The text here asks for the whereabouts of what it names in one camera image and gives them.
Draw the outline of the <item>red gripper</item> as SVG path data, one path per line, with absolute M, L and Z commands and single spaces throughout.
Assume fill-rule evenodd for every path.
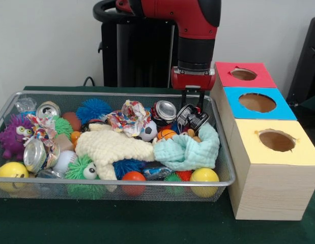
M 182 90 L 181 107 L 187 105 L 187 89 L 199 91 L 197 110 L 203 112 L 205 90 L 211 90 L 215 83 L 215 70 L 210 68 L 208 71 L 191 72 L 179 69 L 177 66 L 171 69 L 171 84 L 174 89 Z

